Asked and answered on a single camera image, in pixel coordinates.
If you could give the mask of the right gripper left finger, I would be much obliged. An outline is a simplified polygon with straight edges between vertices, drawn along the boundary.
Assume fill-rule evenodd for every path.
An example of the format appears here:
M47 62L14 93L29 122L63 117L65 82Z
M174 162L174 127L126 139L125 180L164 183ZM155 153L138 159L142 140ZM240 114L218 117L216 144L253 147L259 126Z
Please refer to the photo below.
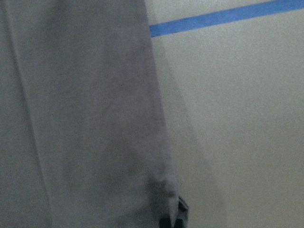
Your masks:
M171 219L170 218L159 219L159 228L171 228Z

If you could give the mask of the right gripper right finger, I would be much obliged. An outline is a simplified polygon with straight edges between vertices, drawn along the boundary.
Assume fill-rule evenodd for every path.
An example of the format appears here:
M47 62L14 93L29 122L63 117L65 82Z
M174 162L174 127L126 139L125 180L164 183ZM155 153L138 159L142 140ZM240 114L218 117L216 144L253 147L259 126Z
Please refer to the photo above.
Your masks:
M174 224L174 228L184 228L184 221L181 218L177 218Z

